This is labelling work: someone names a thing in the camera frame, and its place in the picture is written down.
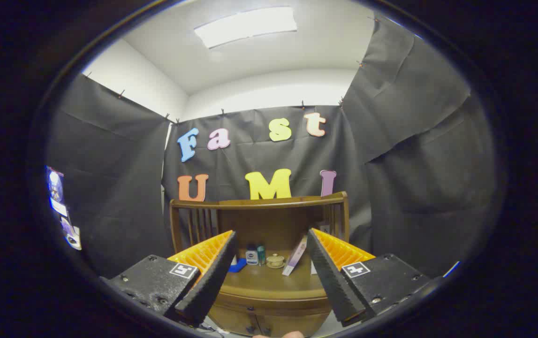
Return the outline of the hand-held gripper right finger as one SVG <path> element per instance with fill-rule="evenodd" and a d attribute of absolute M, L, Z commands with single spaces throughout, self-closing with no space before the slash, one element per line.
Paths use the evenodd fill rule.
<path fill-rule="evenodd" d="M 375 256 L 315 228 L 308 231 L 307 249 L 344 327 L 399 307 L 430 282 L 394 254 Z"/>

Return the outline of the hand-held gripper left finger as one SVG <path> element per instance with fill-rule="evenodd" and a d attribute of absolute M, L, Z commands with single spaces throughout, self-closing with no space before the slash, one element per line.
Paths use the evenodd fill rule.
<path fill-rule="evenodd" d="M 228 230 L 168 258 L 147 255 L 102 281 L 147 312 L 197 327 L 217 299 L 236 244 L 236 232 Z"/>

